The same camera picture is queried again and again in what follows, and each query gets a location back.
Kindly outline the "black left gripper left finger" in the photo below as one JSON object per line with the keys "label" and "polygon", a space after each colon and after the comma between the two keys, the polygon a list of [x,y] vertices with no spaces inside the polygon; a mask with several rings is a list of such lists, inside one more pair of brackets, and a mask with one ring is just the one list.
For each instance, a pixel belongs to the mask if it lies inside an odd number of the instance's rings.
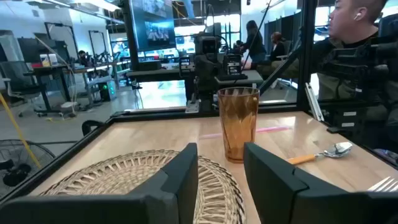
{"label": "black left gripper left finger", "polygon": [[197,189],[197,145],[190,143],[127,194],[19,197],[1,206],[1,223],[192,223]]}

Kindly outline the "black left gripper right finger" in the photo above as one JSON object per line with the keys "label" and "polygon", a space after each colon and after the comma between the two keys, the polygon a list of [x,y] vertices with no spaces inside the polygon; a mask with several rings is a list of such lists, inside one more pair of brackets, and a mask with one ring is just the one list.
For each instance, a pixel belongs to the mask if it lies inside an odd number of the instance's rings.
{"label": "black left gripper right finger", "polygon": [[252,142],[244,170],[261,223],[397,223],[397,193],[347,192]]}

